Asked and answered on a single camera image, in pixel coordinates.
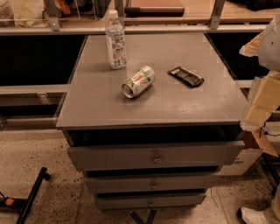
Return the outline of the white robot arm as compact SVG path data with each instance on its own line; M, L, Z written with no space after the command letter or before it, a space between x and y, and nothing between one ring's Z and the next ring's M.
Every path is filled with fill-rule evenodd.
M255 78L241 128L253 131L261 128L280 106L280 14L277 14L263 32L243 45L239 54L258 57L259 65L269 70L264 78Z

